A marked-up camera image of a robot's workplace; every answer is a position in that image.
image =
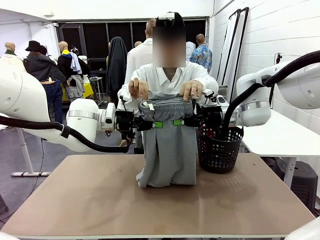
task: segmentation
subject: black plastic basket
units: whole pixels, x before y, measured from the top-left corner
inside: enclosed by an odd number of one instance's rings
[[[200,166],[211,173],[230,172],[236,164],[244,129],[230,127],[225,140],[220,139],[218,133],[207,127],[196,129],[198,157]]]

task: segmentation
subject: folded garment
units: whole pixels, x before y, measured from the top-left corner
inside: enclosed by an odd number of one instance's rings
[[[174,120],[191,117],[192,102],[163,93],[148,94],[150,100],[138,106],[146,121],[162,122],[162,128],[143,131],[145,166],[136,176],[138,185],[162,188],[170,184],[195,185],[196,131],[194,127],[174,125]]]

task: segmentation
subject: blue jeans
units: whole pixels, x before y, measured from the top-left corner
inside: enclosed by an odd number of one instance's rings
[[[62,88],[59,80],[54,80],[55,82],[51,84],[42,84],[46,93],[46,102],[48,104],[48,109],[51,104],[54,108],[54,118],[58,123],[62,122]]]

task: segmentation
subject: white ceiling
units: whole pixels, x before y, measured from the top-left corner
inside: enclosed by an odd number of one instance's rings
[[[18,22],[18,21],[27,21],[27,22],[34,22],[34,21],[45,21],[44,18],[31,16],[28,14],[16,12],[16,11],[9,11],[0,8],[0,24],[9,23],[9,22]]]

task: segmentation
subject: brown tabletop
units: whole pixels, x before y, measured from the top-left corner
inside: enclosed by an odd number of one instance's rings
[[[4,225],[23,238],[283,237],[314,219],[255,154],[196,186],[139,188],[143,155],[68,156]]]

